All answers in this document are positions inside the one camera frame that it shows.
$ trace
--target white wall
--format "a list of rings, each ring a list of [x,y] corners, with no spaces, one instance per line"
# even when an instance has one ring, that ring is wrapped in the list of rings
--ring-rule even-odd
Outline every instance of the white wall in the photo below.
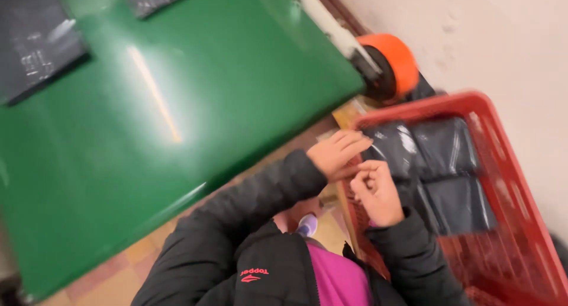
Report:
[[[568,0],[342,0],[447,91],[496,105],[540,212],[568,241]]]

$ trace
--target hand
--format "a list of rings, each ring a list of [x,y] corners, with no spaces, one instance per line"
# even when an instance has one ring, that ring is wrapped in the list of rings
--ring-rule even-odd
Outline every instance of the hand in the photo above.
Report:
[[[355,200],[361,201],[369,218],[379,227],[396,225],[404,220],[401,200],[386,162],[367,160],[351,181]]]
[[[357,173],[359,171],[357,166],[344,166],[351,158],[368,149],[371,144],[373,140],[361,132],[340,130],[330,138],[312,146],[306,154],[332,183]]]

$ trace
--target pink shirt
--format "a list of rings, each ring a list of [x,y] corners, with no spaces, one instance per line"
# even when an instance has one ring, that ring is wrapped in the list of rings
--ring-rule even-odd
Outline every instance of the pink shirt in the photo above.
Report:
[[[371,294],[365,272],[343,256],[307,243],[321,306],[367,306]]]

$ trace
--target jacket sleeve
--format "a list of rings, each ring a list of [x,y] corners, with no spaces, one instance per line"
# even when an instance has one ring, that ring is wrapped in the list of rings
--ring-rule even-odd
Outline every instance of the jacket sleeve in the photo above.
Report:
[[[132,305],[195,305],[236,271],[238,245],[299,200],[317,196],[325,176],[303,151],[220,191],[181,218]]]
[[[393,287],[409,306],[472,306],[418,213],[408,207],[403,210],[402,222],[365,231],[383,257]]]

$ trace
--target tiled floor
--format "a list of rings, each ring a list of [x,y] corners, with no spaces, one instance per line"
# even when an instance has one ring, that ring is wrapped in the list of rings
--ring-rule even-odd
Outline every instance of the tiled floor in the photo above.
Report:
[[[337,128],[328,117],[299,135],[288,144],[268,155],[251,169],[237,176],[230,183],[258,171],[262,166],[284,157],[293,149],[308,149],[316,143],[316,137]],[[130,305],[132,298],[148,276],[166,237],[174,230],[177,220],[191,213],[195,206],[154,230],[124,252],[112,257],[72,284],[40,303],[41,306],[122,306]],[[318,239],[331,252],[341,253],[346,240],[345,226],[341,223],[340,210],[331,208],[320,217],[316,232]]]

